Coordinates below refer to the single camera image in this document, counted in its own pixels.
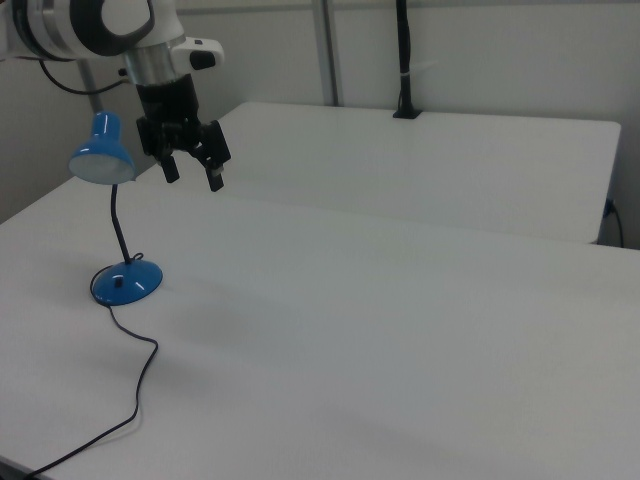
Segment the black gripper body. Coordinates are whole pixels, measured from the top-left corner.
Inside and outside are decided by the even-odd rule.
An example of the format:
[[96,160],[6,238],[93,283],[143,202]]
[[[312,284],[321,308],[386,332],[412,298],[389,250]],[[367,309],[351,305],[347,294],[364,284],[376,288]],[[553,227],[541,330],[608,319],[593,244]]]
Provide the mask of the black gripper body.
[[200,121],[199,102],[192,76],[163,84],[138,85],[143,116],[136,121],[143,152],[164,169],[176,167],[173,153],[189,153],[201,165],[220,169],[231,159],[217,121]]

